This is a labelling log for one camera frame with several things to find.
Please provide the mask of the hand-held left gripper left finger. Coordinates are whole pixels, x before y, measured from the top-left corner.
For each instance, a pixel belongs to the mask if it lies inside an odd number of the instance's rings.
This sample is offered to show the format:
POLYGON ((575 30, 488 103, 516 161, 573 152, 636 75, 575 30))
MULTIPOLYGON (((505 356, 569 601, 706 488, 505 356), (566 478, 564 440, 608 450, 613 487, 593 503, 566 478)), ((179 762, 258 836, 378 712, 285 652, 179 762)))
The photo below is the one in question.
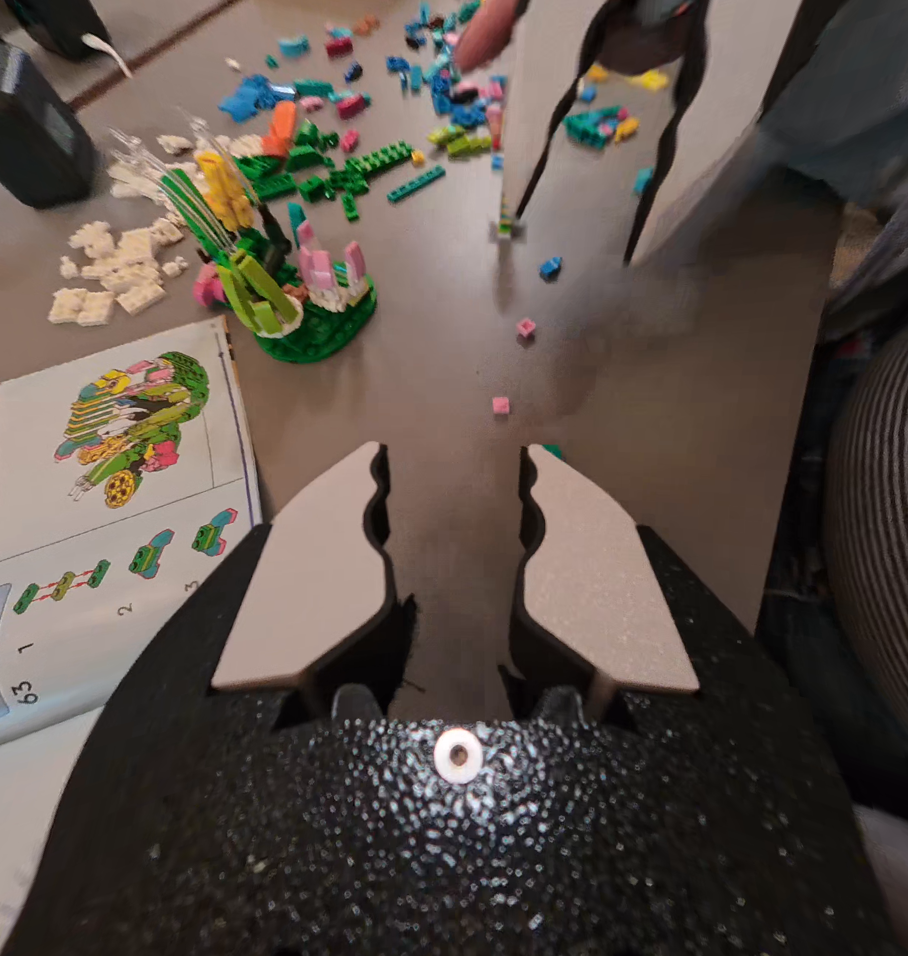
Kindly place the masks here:
POLYGON ((416 611, 402 600, 390 536, 388 448, 367 442, 307 484, 270 524, 211 687, 289 688, 326 711, 346 685, 387 711, 416 611))

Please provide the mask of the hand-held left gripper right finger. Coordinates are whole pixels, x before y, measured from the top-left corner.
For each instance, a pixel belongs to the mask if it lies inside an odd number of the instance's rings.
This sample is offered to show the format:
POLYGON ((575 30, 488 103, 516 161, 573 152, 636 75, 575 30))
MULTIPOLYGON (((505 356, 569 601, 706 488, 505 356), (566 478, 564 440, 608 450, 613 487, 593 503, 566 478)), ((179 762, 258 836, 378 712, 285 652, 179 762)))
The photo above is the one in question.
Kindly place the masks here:
POLYGON ((628 511, 543 445, 521 448, 523 548, 511 601, 514 703, 572 687, 694 695, 699 678, 628 511))

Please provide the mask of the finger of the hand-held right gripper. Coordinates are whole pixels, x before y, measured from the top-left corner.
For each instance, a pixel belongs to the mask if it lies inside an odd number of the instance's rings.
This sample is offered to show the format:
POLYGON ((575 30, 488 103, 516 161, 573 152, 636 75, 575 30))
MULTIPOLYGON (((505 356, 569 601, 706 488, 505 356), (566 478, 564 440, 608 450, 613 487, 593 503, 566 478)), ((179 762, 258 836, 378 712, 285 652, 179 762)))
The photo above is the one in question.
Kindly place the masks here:
POLYGON ((694 215, 756 124, 799 1, 703 2, 624 263, 651 260, 694 215))
POLYGON ((516 24, 502 138, 501 194, 518 221, 572 107, 584 66, 584 35, 600 1, 533 1, 516 24))

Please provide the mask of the small multicoloured brick stack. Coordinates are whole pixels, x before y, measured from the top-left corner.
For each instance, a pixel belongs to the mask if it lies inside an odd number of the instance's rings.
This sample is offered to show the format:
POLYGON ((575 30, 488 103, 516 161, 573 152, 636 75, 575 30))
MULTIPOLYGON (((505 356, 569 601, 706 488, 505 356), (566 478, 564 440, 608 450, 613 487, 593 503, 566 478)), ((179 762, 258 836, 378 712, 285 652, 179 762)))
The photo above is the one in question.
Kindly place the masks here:
POLYGON ((526 238, 526 226, 518 221, 505 194, 501 195, 497 215, 488 223, 488 238, 495 243, 520 241, 526 238))

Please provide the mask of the person's right forearm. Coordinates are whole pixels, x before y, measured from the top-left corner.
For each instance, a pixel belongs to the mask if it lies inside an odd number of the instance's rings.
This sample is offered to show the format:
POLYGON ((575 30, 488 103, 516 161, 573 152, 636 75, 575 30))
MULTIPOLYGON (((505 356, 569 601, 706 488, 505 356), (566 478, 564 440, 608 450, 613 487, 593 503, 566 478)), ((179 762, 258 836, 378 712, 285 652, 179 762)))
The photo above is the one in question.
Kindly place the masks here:
POLYGON ((908 204, 908 1, 842 2, 759 128, 843 200, 887 219, 908 204))

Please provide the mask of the person's right hand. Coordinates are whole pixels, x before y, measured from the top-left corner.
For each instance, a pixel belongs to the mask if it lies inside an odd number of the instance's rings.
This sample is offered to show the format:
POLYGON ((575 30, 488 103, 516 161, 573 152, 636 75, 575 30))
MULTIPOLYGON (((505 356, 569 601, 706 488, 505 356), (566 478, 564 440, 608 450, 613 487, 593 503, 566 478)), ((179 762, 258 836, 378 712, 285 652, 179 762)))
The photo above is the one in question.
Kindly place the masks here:
POLYGON ((456 45, 457 68, 463 74, 469 74, 501 54, 526 6, 526 1, 484 2, 467 23, 456 45))

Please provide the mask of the pile of mixed coloured bricks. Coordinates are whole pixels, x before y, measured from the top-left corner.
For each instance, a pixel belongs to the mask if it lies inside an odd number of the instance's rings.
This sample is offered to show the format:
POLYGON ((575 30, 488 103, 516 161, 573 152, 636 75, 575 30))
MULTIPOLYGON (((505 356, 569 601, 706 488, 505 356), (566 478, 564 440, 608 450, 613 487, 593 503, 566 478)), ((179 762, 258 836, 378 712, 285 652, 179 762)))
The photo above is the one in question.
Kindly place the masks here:
MULTIPOLYGON (((403 39, 410 53, 387 55, 385 67, 389 76, 398 79, 403 94, 426 92, 438 120, 446 120, 427 134, 428 151, 451 160, 462 160, 475 155, 493 153, 492 168, 503 169, 502 138, 504 132, 505 100, 508 77, 491 75, 486 83, 463 80, 453 62, 453 51, 460 39, 457 30, 472 19, 484 2, 462 2, 456 11, 442 15, 432 9, 431 2, 420 2, 418 16, 406 23, 403 39), (431 45, 434 59, 428 66, 417 59, 421 51, 431 45)), ((338 61, 354 53, 354 41, 369 36, 379 26, 374 14, 355 22, 352 28, 326 25, 323 48, 329 60, 338 61)), ((602 66, 592 65, 577 85, 573 107, 591 104, 598 92, 598 84, 612 74, 602 66)), ((265 114, 271 116, 276 103, 293 101, 297 107, 297 127, 327 105, 335 108, 342 122, 357 119, 372 104, 369 94, 357 85, 364 77, 364 68, 351 60, 343 79, 348 87, 339 90, 317 78, 295 78, 289 84, 275 81, 264 74, 242 78, 236 89, 218 104, 220 112, 234 123, 244 123, 265 114)), ((603 151, 612 141, 619 144, 639 130, 639 119, 626 106, 609 105, 591 110, 572 112, 562 120, 566 136, 574 143, 603 151)), ((359 149, 360 137, 355 128, 345 127, 340 136, 347 136, 337 159, 359 149)), ((426 162, 424 150, 414 150, 410 162, 420 169, 426 162)))

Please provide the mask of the teal long plate brick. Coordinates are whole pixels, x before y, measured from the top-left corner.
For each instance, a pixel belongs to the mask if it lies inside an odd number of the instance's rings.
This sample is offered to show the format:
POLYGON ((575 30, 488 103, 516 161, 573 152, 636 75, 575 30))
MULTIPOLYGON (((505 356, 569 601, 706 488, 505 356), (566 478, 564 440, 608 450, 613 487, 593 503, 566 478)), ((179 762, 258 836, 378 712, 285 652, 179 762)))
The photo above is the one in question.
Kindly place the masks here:
POLYGON ((416 178, 390 190, 386 196, 388 203, 396 206, 442 180, 446 174, 447 168, 442 164, 436 164, 416 178))

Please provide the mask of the pile of green bricks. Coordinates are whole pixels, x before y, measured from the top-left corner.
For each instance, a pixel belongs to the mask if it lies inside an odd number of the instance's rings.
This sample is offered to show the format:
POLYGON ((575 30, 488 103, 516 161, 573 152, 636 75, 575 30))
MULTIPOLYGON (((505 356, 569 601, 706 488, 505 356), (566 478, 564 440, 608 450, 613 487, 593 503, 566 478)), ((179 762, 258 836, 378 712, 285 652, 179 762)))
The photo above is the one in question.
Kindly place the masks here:
POLYGON ((338 160, 347 138, 321 131, 306 120, 291 141, 275 145, 269 136, 237 137, 230 143, 230 153, 261 201, 295 197, 309 204, 339 201, 345 218, 353 223, 360 216, 357 199, 369 192, 376 177, 410 161, 414 150, 397 140, 366 154, 349 151, 338 160))

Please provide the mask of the brick instruction booklet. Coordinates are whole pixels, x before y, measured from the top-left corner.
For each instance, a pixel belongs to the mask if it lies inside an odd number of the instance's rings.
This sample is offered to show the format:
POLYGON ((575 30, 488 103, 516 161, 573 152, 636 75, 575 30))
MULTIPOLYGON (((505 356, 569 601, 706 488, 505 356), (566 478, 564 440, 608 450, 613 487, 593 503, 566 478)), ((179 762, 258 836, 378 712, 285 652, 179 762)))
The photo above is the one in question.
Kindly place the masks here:
POLYGON ((262 521, 221 318, 0 384, 0 745, 102 706, 262 521))

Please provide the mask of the brick flower model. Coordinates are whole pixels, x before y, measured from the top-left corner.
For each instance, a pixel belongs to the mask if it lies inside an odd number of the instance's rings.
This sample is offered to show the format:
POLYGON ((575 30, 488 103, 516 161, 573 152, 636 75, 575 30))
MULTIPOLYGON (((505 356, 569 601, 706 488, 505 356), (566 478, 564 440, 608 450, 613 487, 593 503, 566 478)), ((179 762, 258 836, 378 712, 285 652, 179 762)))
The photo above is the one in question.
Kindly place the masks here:
POLYGON ((231 304, 213 302, 209 307, 226 305, 252 334, 259 347, 274 359, 310 364, 321 362, 340 352, 374 315, 376 286, 366 255, 357 241, 350 241, 339 253, 323 247, 301 202, 289 201, 289 226, 284 228, 270 206, 274 227, 256 213, 256 229, 264 236, 273 233, 273 247, 286 255, 273 275, 284 298, 285 309, 277 316, 279 333, 257 336, 237 317, 231 304))

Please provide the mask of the orange brick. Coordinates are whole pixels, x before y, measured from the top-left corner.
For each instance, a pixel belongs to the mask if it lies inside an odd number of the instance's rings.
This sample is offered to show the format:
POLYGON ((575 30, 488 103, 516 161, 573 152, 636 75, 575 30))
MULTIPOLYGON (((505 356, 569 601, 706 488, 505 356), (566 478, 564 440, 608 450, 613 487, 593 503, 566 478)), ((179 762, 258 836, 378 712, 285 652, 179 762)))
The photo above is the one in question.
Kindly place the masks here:
POLYGON ((288 157, 293 148, 296 127, 296 103, 293 101, 276 103, 271 112, 269 129, 261 138, 261 154, 282 160, 288 157))

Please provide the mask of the grey striped sweater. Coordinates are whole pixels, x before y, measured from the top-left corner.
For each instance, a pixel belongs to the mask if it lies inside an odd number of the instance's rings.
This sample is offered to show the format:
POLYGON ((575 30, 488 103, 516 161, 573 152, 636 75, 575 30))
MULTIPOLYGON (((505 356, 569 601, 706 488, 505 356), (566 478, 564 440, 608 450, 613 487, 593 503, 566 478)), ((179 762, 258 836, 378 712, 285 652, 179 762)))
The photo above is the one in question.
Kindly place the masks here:
POLYGON ((833 427, 824 554, 854 653, 908 730, 908 326, 857 380, 833 427))

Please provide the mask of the pile of white bricks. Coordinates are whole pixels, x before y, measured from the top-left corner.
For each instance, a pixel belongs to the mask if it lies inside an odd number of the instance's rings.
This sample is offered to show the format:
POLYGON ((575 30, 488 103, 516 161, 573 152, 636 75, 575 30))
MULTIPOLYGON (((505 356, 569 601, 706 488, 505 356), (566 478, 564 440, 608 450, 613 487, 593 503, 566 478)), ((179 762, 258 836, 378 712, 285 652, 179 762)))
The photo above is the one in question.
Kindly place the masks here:
POLYGON ((206 307, 231 304, 257 336, 279 333, 277 316, 286 305, 273 275, 286 253, 270 244, 273 233, 257 231, 256 213, 269 226, 275 223, 257 202, 229 139, 212 135, 203 120, 193 119, 190 126, 192 138, 158 139, 174 161, 156 156, 138 137, 111 130, 121 146, 109 168, 113 194, 148 198, 162 215, 149 226, 118 234, 105 221, 81 226, 69 246, 84 260, 61 258, 64 284, 53 294, 50 323, 101 327, 116 308, 131 317, 143 313, 165 297, 168 281, 189 269, 182 255, 164 256, 191 237, 203 265, 195 297, 206 307))

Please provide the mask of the black device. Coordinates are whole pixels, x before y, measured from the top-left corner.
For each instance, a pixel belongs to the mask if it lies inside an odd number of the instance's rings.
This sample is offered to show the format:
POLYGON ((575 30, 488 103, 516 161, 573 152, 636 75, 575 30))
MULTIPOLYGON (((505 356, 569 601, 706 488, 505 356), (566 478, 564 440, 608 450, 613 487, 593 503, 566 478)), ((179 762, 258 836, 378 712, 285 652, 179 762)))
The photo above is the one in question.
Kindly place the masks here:
POLYGON ((32 40, 69 61, 82 61, 94 52, 82 39, 86 34, 106 44, 112 43, 91 1, 6 1, 5 4, 32 40))
POLYGON ((30 55, 0 41, 0 184, 50 209, 91 191, 97 152, 77 116, 30 55))

